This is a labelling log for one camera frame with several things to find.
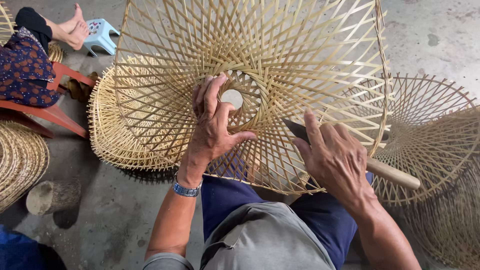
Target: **black pants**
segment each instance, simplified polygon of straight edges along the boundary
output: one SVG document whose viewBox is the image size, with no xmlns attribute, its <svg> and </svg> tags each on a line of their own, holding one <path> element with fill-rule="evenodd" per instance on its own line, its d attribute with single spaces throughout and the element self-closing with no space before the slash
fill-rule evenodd
<svg viewBox="0 0 480 270">
<path fill-rule="evenodd" d="M 52 28 L 47 25 L 47 22 L 40 14 L 33 8 L 22 8 L 15 17 L 15 23 L 17 23 L 17 29 L 22 26 L 27 28 L 37 38 L 48 55 L 48 43 L 52 40 Z M 47 87 L 47 81 L 45 80 L 29 81 L 38 86 Z"/>
</svg>

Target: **person's foot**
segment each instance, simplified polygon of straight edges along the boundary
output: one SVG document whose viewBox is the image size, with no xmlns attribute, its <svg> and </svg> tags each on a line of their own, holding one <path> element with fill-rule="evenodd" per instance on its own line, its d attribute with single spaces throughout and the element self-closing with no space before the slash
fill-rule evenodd
<svg viewBox="0 0 480 270">
<path fill-rule="evenodd" d="M 88 37 L 87 23 L 84 21 L 77 22 L 75 29 L 69 35 L 69 41 L 67 42 L 74 50 L 78 50 L 84 44 L 84 40 Z"/>
<path fill-rule="evenodd" d="M 65 32 L 69 34 L 72 33 L 78 22 L 85 22 L 80 5 L 78 3 L 75 3 L 74 7 L 75 14 L 73 15 L 73 17 L 64 23 L 59 24 L 60 28 L 62 28 Z"/>
</svg>

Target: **wristwatch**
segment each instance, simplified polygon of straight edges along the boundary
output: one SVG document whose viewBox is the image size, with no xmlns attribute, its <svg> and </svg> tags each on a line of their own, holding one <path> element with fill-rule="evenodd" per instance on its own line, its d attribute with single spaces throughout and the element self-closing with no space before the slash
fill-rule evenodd
<svg viewBox="0 0 480 270">
<path fill-rule="evenodd" d="M 177 173 L 173 176 L 173 185 L 172 189 L 175 193 L 178 195 L 182 195 L 185 197 L 197 197 L 198 194 L 200 193 L 200 187 L 202 187 L 202 182 L 204 181 L 204 178 L 202 177 L 202 180 L 200 181 L 200 185 L 198 185 L 197 188 L 187 188 L 182 185 L 180 185 L 177 181 Z"/>
</svg>

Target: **finger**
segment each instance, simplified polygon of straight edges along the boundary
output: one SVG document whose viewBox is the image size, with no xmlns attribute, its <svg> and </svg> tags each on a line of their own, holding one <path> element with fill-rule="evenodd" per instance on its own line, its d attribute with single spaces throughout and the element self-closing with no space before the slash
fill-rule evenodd
<svg viewBox="0 0 480 270">
<path fill-rule="evenodd" d="M 320 132 L 322 133 L 326 146 L 332 144 L 335 139 L 340 138 L 336 129 L 329 123 L 322 124 L 320 126 Z"/>
<path fill-rule="evenodd" d="M 317 118 L 310 108 L 305 110 L 304 119 L 308 140 L 310 140 L 312 147 L 317 149 L 324 148 L 325 142 L 322 138 L 322 133 L 320 133 L 320 129 L 318 128 Z"/>
<path fill-rule="evenodd" d="M 216 108 L 215 117 L 218 118 L 218 122 L 222 126 L 228 125 L 228 113 L 236 110 L 235 106 L 230 102 L 220 102 Z"/>
<path fill-rule="evenodd" d="M 309 164 L 312 160 L 312 148 L 310 148 L 306 141 L 300 138 L 295 138 L 292 142 L 298 148 L 305 165 Z"/>
<path fill-rule="evenodd" d="M 198 108 L 197 118 L 200 118 L 204 113 L 204 96 L 205 96 L 205 93 L 207 92 L 208 87 L 212 83 L 212 80 L 213 80 L 213 77 L 211 75 L 208 75 L 205 78 L 204 84 L 200 88 L 200 91 L 198 91 L 198 95 L 196 99 L 197 108 Z"/>
<path fill-rule="evenodd" d="M 200 86 L 195 86 L 193 88 L 193 92 L 192 92 L 192 106 L 193 106 L 193 112 L 195 113 L 195 115 L 197 116 L 198 118 L 198 107 L 197 107 L 197 97 L 198 97 L 198 92 L 200 90 Z"/>
<path fill-rule="evenodd" d="M 235 133 L 234 135 L 231 136 L 231 138 L 233 139 L 235 144 L 239 144 L 241 142 L 248 141 L 248 140 L 253 140 L 253 141 L 258 140 L 257 135 L 255 135 L 255 133 L 250 131 L 242 131 L 242 132 Z"/>
<path fill-rule="evenodd" d="M 352 139 L 352 136 L 350 136 L 350 133 L 348 133 L 347 125 L 344 123 L 338 123 L 334 126 L 334 128 L 342 139 L 346 141 L 350 141 Z"/>
<path fill-rule="evenodd" d="M 225 73 L 221 73 L 217 78 L 213 79 L 208 86 L 207 92 L 204 96 L 204 114 L 206 114 L 209 119 L 215 115 L 216 106 L 218 104 L 216 96 L 220 90 L 220 86 L 222 86 L 226 80 L 227 76 Z"/>
</svg>

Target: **knife blade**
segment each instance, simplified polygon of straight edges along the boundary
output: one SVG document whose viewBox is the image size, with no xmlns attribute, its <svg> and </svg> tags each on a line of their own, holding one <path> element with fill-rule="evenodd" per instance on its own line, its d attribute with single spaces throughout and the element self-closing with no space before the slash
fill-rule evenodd
<svg viewBox="0 0 480 270">
<path fill-rule="evenodd" d="M 308 139 L 307 128 L 304 125 L 295 123 L 286 118 L 282 118 L 282 121 L 293 133 L 293 135 L 295 135 L 295 137 L 303 139 L 309 145 L 312 145 Z M 374 160 L 371 157 L 367 157 L 367 170 L 385 178 L 386 180 L 412 190 L 420 187 L 420 180 L 418 180 L 416 177 L 402 172 L 401 170 L 391 167 L 383 162 Z"/>
</svg>

